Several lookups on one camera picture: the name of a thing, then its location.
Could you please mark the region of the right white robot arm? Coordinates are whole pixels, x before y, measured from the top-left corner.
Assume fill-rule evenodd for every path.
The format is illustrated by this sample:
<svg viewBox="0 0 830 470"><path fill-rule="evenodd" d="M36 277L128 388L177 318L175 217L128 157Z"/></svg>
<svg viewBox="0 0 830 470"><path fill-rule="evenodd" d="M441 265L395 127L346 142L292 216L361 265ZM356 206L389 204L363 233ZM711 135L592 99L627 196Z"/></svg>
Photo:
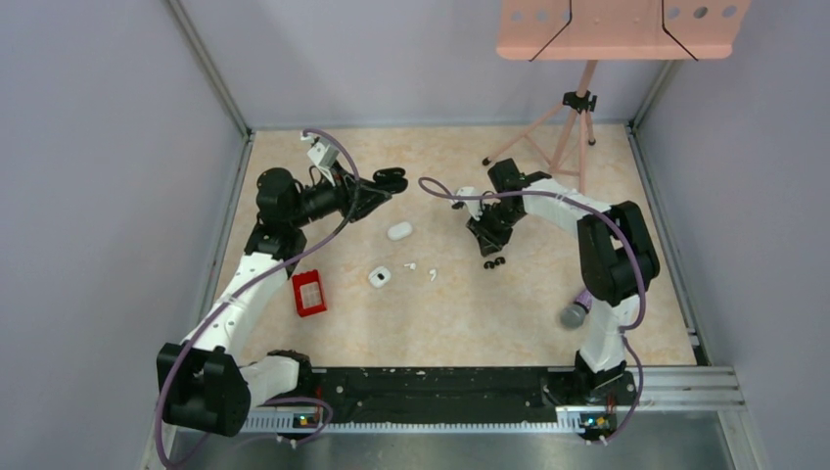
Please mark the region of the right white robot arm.
<svg viewBox="0 0 830 470"><path fill-rule="evenodd" d="M592 301L588 330L576 352L574 389L599 403L623 375L625 332L644 320L645 296L661 270L641 208L632 201L609 204L568 188L543 171L523 173L511 159L487 172L489 193L471 186L455 191L457 206L483 256L500 252L526 216L544 219L576 239L579 272Z"/></svg>

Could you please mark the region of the black oval earbud case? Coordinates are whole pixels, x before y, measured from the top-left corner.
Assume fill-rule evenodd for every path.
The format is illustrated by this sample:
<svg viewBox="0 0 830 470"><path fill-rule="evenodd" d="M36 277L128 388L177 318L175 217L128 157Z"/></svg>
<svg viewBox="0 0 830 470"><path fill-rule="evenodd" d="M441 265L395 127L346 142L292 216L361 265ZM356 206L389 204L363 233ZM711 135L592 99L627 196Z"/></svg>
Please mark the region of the black oval earbud case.
<svg viewBox="0 0 830 470"><path fill-rule="evenodd" d="M406 178L406 170L399 166L376 170L372 176L372 182L376 189L390 194L404 192L409 184Z"/></svg>

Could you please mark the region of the white oval charging case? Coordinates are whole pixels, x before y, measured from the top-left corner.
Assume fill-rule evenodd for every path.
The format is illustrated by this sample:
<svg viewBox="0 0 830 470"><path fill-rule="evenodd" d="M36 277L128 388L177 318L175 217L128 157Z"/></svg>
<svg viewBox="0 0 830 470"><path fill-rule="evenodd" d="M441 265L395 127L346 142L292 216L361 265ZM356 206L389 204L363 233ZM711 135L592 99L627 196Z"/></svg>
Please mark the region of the white oval charging case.
<svg viewBox="0 0 830 470"><path fill-rule="evenodd" d="M402 221L391 226L387 231L387 237L391 241L400 241L409 236L411 236L414 232L414 226L408 221Z"/></svg>

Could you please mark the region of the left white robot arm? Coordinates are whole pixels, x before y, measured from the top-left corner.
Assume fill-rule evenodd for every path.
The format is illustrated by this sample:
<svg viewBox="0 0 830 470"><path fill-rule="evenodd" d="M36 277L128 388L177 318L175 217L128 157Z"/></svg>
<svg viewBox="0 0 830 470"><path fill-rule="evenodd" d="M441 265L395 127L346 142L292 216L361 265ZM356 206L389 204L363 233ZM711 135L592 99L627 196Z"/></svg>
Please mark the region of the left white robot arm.
<svg viewBox="0 0 830 470"><path fill-rule="evenodd" d="M239 365L238 356L300 257L311 254L303 228L335 212L343 224L356 222L408 186L401 167L379 169L371 179L339 164L331 173L307 186L282 167L258 177L256 222L232 280L202 322L157 356L159 423L233 437L252 409L273 398L295 405L310 399L306 355L270 352L248 365Z"/></svg>

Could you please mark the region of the black clip earbuds pair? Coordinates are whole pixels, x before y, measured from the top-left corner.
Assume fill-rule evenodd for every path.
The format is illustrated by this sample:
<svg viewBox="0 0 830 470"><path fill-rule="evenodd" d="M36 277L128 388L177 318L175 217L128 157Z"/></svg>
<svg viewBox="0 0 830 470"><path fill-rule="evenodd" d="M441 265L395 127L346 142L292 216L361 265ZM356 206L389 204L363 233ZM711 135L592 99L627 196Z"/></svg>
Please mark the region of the black clip earbuds pair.
<svg viewBox="0 0 830 470"><path fill-rule="evenodd" d="M506 263L506 258L504 258L504 257L497 257L495 259L486 260L484 262L484 269L494 269L494 268L496 268L500 265L503 265L505 263Z"/></svg>

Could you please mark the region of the small white square earbud case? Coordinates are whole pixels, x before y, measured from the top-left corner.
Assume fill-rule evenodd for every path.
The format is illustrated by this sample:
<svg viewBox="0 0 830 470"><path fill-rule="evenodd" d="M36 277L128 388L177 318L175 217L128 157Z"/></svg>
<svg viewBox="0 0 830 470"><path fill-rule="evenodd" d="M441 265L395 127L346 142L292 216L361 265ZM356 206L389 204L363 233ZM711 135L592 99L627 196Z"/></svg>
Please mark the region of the small white square earbud case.
<svg viewBox="0 0 830 470"><path fill-rule="evenodd" d="M390 282L392 272L385 266L378 266L374 268L368 275L368 282L374 288L383 288Z"/></svg>

